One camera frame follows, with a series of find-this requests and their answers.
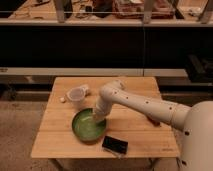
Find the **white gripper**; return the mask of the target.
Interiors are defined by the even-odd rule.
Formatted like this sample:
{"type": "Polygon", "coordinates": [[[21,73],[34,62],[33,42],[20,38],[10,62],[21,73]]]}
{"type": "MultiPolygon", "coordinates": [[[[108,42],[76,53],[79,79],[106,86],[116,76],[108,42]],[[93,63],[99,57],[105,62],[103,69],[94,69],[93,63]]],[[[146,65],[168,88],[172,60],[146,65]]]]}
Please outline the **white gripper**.
{"type": "Polygon", "coordinates": [[[93,119],[96,122],[103,121],[110,113],[110,104],[102,99],[99,99],[93,108],[93,119]]]}

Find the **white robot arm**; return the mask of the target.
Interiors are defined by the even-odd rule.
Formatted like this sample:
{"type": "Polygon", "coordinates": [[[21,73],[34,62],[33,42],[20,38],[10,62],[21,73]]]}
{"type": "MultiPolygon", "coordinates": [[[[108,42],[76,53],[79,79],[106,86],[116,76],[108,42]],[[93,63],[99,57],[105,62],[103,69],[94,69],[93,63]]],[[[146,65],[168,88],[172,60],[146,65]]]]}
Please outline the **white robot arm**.
{"type": "Polygon", "coordinates": [[[192,107],[176,102],[137,95],[124,90],[120,80],[99,90],[93,118],[101,122],[119,104],[183,132],[180,171],[213,171],[213,101],[192,107]]]}

